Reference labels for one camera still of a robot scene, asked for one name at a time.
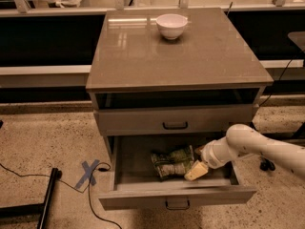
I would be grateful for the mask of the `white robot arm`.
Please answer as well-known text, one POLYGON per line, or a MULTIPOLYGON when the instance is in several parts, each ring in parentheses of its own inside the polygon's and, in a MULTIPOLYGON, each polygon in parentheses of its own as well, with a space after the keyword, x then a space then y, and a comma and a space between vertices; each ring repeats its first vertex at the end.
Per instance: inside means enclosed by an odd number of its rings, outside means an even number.
POLYGON ((302 146, 268 138, 244 124, 234 124, 224 137, 200 147, 199 151, 201 160, 184 175, 187 180, 196 180, 205 176, 210 168, 218 169, 247 155, 262 156, 305 178, 305 149, 302 146))

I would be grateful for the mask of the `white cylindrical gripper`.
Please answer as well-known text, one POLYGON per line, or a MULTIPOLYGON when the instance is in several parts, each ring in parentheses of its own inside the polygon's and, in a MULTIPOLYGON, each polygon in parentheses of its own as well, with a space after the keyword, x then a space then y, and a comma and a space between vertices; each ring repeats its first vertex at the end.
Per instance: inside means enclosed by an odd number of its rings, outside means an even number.
POLYGON ((192 168, 185 174, 184 178, 189 181, 196 180, 197 178, 206 175, 209 168, 218 169, 228 162, 237 159, 237 150, 229 146, 225 137, 213 140, 205 146, 199 146, 194 149, 194 152, 199 156, 201 155, 203 162, 197 160, 192 168))

